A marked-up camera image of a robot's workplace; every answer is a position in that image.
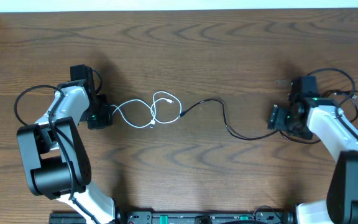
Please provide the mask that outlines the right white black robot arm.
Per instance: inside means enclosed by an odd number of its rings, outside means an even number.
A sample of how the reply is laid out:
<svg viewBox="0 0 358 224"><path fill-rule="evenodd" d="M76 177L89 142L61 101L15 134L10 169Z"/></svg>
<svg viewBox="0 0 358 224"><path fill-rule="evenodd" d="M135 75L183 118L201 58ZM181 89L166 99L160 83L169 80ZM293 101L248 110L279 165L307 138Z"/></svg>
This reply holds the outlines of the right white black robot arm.
<svg viewBox="0 0 358 224"><path fill-rule="evenodd" d="M288 131L298 121L336 162L326 199L296 206L297 223L358 223L358 130L331 98L305 98L292 109L274 106L268 128Z"/></svg>

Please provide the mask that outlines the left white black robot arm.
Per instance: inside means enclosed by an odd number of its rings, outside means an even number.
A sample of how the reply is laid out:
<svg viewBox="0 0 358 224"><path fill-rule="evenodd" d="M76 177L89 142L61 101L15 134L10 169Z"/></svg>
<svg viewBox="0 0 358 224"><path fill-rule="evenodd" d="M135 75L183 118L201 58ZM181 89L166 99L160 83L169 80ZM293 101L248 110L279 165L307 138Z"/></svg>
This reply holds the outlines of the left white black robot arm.
<svg viewBox="0 0 358 224"><path fill-rule="evenodd" d="M25 177L34 195L69 205L87 223L111 223L115 204L93 182L91 163L77 126L88 129L112 125L105 95L97 95L94 83L79 79L53 88L55 98L34 124L23 124L17 142Z"/></svg>

